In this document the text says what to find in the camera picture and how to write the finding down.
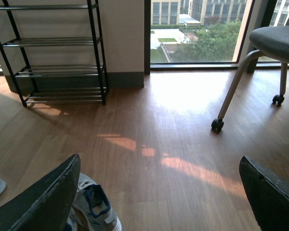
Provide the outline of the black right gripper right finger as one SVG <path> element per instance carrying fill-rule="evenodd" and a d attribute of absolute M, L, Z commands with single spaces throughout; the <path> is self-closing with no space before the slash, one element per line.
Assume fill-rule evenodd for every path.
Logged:
<path fill-rule="evenodd" d="M 243 187 L 262 231 L 289 231 L 289 182 L 248 156 L 240 160 Z"/>

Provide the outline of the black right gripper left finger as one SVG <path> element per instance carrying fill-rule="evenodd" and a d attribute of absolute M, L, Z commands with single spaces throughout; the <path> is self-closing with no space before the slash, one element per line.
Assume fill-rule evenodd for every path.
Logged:
<path fill-rule="evenodd" d="M 0 207 L 0 231 L 62 231 L 74 201 L 80 157 L 71 155 Z"/>

